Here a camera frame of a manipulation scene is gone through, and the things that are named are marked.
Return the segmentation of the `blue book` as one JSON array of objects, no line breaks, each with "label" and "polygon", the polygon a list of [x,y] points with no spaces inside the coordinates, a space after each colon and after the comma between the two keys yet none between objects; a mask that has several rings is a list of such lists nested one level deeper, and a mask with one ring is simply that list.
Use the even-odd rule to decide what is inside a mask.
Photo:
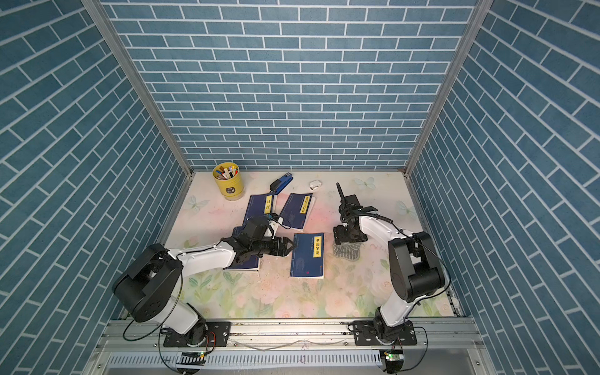
[{"label": "blue book", "polygon": [[295,234],[291,278],[322,279],[324,276],[324,233]]},{"label": "blue book", "polygon": [[281,210],[280,217],[286,228],[303,231],[314,201],[313,193],[291,193]]},{"label": "blue book", "polygon": [[[243,232],[244,228],[241,226],[234,227],[232,232],[232,237],[237,237],[239,234]],[[260,237],[251,236],[251,235],[242,235],[242,240],[248,240],[248,244],[250,240],[258,241]],[[232,245],[232,248],[235,250],[235,257],[232,261],[232,264],[229,267],[224,268],[226,271],[236,271],[236,272],[245,272],[245,271],[258,271],[260,258],[257,255],[248,255],[242,256],[241,254],[241,245]]]},{"label": "blue book", "polygon": [[276,202],[277,196],[271,193],[250,195],[243,224],[246,224],[253,217],[261,217],[275,213]]}]

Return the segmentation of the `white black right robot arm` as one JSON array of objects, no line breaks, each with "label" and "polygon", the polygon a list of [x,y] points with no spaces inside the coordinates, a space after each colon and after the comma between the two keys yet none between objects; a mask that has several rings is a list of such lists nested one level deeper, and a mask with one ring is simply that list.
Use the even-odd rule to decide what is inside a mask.
[{"label": "white black right robot arm", "polygon": [[415,306],[445,293],[451,279],[428,233],[404,231],[373,206],[361,205],[356,195],[337,190],[341,223],[333,228],[334,253],[356,258],[362,243],[370,239],[387,246],[394,291],[377,309],[373,325],[380,340],[391,342],[407,328]]}]

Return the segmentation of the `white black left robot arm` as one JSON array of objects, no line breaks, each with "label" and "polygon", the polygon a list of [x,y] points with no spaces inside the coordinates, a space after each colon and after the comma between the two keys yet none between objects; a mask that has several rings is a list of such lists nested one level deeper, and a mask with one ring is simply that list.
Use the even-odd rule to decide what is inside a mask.
[{"label": "white black left robot arm", "polygon": [[287,256],[295,243],[276,236],[280,222],[252,217],[214,245],[188,249],[150,245],[118,276],[112,293],[138,323],[153,321],[180,335],[201,335],[206,321],[197,309],[181,301],[184,279],[243,263],[251,256]]}]

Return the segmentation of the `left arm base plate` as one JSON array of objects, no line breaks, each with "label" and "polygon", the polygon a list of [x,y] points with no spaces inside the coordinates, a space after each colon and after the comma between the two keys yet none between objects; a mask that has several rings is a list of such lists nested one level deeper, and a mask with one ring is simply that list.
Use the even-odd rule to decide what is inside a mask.
[{"label": "left arm base plate", "polygon": [[226,347],[230,333],[231,322],[225,320],[201,320],[186,334],[179,334],[171,328],[161,330],[165,336],[163,346],[166,348]]}]

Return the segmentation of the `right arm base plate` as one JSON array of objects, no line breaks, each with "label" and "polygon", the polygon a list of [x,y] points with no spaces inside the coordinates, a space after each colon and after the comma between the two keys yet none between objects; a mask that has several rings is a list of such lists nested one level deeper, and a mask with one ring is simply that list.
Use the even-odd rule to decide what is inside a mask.
[{"label": "right arm base plate", "polygon": [[355,320],[347,325],[348,330],[354,338],[356,346],[414,346],[417,337],[413,322],[406,320],[396,327],[389,327],[384,320],[376,318],[373,320]]}]

